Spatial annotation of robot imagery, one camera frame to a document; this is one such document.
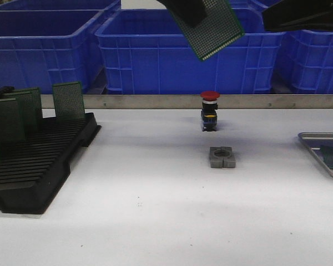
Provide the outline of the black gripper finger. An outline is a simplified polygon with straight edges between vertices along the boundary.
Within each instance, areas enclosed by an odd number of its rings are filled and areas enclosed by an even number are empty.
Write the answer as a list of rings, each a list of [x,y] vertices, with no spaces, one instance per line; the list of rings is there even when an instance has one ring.
[[[207,17],[205,4],[200,0],[159,0],[159,3],[192,28]]]
[[[279,1],[262,11],[270,32],[319,30],[333,32],[333,1]]]

